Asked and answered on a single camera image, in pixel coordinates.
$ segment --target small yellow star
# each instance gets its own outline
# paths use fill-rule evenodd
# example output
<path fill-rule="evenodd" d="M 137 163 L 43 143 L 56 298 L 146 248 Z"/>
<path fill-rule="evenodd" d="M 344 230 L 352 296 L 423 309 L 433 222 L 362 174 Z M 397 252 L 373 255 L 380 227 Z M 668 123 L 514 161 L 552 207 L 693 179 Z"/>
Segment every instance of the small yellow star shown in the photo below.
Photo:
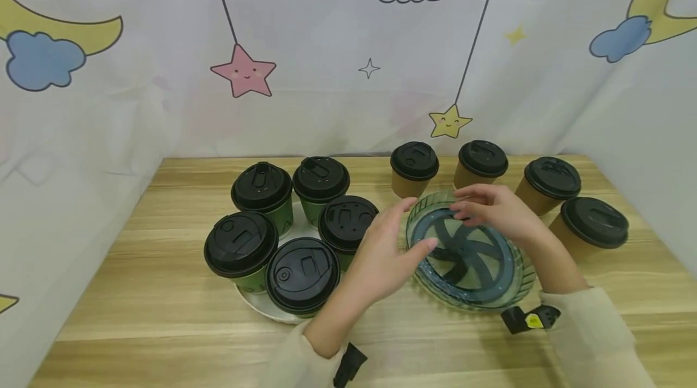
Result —
<path fill-rule="evenodd" d="M 456 139 L 460 134 L 460 128 L 472 122 L 472 119 L 460 117 L 457 105 L 453 105 L 444 113 L 428 113 L 434 121 L 436 127 L 431 132 L 431 137 L 448 136 L 451 139 Z"/>
<path fill-rule="evenodd" d="M 508 41 L 510 41 L 512 47 L 518 44 L 519 41 L 521 41 L 524 38 L 527 38 L 527 35 L 523 33 L 523 26 L 518 25 L 518 27 L 515 29 L 515 31 L 511 32 L 510 34 L 505 35 Z"/>
<path fill-rule="evenodd" d="M 19 301 L 19 297 L 5 296 L 0 294 L 0 314 L 12 308 Z"/>

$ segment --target cream sweater sleeve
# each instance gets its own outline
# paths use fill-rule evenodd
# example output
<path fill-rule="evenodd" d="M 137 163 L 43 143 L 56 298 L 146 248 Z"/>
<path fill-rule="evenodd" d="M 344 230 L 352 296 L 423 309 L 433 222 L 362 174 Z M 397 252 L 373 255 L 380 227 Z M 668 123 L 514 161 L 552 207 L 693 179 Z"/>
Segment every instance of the cream sweater sleeve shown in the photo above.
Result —
<path fill-rule="evenodd" d="M 634 337 L 600 288 L 570 295 L 541 293 L 562 313 L 549 332 L 573 388 L 655 388 L 634 351 Z M 303 336 L 307 323 L 286 337 L 261 378 L 261 388 L 331 388 L 344 356 L 325 360 Z"/>
<path fill-rule="evenodd" d="M 634 336 L 601 288 L 540 293 L 561 311 L 548 333 L 573 388 L 655 388 L 634 350 Z"/>
<path fill-rule="evenodd" d="M 305 322 L 286 337 L 261 377 L 260 388 L 332 388 L 345 346 L 326 360 L 312 349 L 303 332 Z"/>

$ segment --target black clip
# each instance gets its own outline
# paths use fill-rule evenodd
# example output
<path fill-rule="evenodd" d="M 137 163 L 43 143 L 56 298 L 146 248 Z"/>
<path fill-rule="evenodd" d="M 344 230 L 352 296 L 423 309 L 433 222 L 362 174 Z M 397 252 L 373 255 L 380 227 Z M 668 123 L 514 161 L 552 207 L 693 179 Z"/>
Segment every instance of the black clip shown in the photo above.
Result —
<path fill-rule="evenodd" d="M 344 357 L 341 358 L 339 369 L 336 370 L 336 375 L 334 376 L 334 387 L 345 388 L 349 381 L 356 377 L 361 365 L 363 365 L 363 363 L 367 360 L 368 358 L 363 355 L 361 351 L 356 348 L 356 346 L 349 343 L 347 352 L 344 353 Z"/>
<path fill-rule="evenodd" d="M 501 318 L 508 331 L 515 335 L 533 329 L 549 329 L 561 314 L 561 311 L 553 306 L 537 306 L 528 313 L 523 312 L 520 306 L 513 306 L 503 311 Z"/>

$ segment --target wood grain surface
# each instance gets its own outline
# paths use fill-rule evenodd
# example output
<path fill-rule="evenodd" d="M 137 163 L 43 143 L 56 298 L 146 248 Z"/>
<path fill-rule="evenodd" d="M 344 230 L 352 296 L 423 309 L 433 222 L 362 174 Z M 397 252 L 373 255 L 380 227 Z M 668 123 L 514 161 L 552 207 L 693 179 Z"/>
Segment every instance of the wood grain surface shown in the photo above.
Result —
<path fill-rule="evenodd" d="M 511 157 L 499 183 L 515 189 L 532 159 Z M 589 159 L 564 159 L 581 173 L 582 195 L 614 205 L 631 226 L 627 244 L 582 265 L 583 273 L 615 302 L 659 387 L 697 386 L 696 281 Z M 231 183 L 257 160 L 162 163 L 32 388 L 256 387 L 291 327 L 249 309 L 207 268 L 202 249 L 212 225 L 236 210 Z M 290 173 L 299 163 L 269 160 Z M 389 158 L 340 161 L 352 175 L 349 194 L 380 209 L 396 200 Z M 455 164 L 441 158 L 427 194 L 451 189 Z M 538 305 L 537 290 L 524 309 Z M 512 336 L 498 315 L 446 309 L 414 281 L 373 306 L 350 341 L 368 356 L 354 388 L 567 386 L 544 332 Z"/>

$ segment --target coffee cup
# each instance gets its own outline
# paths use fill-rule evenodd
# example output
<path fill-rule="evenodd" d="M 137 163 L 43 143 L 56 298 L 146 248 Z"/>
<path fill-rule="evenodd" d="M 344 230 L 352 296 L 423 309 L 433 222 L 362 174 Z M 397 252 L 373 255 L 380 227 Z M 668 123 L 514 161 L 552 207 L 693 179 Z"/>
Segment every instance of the coffee cup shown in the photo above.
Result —
<path fill-rule="evenodd" d="M 300 318 L 312 318 L 339 285 L 336 254 L 312 237 L 295 238 L 282 245 L 269 261 L 266 287 L 276 306 Z"/>
<path fill-rule="evenodd" d="M 293 227 L 293 183 L 290 174 L 267 162 L 256 163 L 240 174 L 230 196 L 240 211 L 260 212 L 271 219 L 280 238 Z"/>
<path fill-rule="evenodd" d="M 307 221 L 315 229 L 324 205 L 343 196 L 349 185 L 347 168 L 329 157 L 305 158 L 293 174 L 295 194 L 301 199 Z"/>
<path fill-rule="evenodd" d="M 266 266 L 278 246 L 278 231 L 265 215 L 238 212 L 218 221 L 203 245 L 203 258 L 220 277 L 242 291 L 266 291 Z"/>
<path fill-rule="evenodd" d="M 334 250 L 344 272 L 377 214 L 378 209 L 370 200 L 358 196 L 341 196 L 322 209 L 319 236 Z"/>
<path fill-rule="evenodd" d="M 515 194 L 537 215 L 545 215 L 581 192 L 581 176 L 565 160 L 542 157 L 526 166 Z"/>
<path fill-rule="evenodd" d="M 624 214 L 602 200 L 574 198 L 564 202 L 549 229 L 574 260 L 583 261 L 622 246 L 627 241 L 629 222 Z"/>
<path fill-rule="evenodd" d="M 439 160 L 425 142 L 411 141 L 396 148 L 390 157 L 391 186 L 400 198 L 417 198 L 436 176 Z"/>
<path fill-rule="evenodd" d="M 492 183 L 508 169 L 508 158 L 499 146 L 474 140 L 460 148 L 453 183 L 456 189 L 473 183 Z"/>

